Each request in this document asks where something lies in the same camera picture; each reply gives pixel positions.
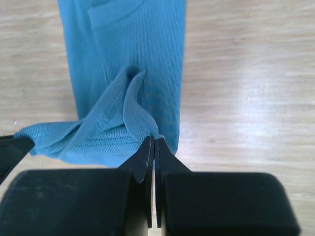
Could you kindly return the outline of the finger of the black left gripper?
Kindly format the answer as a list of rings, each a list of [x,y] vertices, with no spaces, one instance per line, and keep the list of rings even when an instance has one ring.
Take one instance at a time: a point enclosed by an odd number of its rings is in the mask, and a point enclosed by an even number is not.
[[[34,147],[34,142],[26,137],[1,136],[0,138],[0,183]]]

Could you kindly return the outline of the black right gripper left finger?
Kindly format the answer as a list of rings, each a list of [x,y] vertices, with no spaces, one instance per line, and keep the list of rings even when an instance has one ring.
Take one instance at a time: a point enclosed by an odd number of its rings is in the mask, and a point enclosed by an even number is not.
[[[152,138],[117,168],[26,170],[0,203],[3,236],[146,236]]]

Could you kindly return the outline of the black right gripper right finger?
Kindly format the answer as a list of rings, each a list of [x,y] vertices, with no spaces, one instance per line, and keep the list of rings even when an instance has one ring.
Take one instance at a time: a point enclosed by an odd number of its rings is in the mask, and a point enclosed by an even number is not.
[[[193,172],[156,141],[157,226],[164,236],[297,236],[285,188],[269,173]]]

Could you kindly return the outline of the blue tank top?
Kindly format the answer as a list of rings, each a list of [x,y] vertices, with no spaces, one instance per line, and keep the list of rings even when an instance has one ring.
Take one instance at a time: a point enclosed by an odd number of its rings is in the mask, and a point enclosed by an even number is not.
[[[76,121],[15,133],[31,155],[117,167],[148,136],[178,148],[186,3],[183,0],[61,0]]]

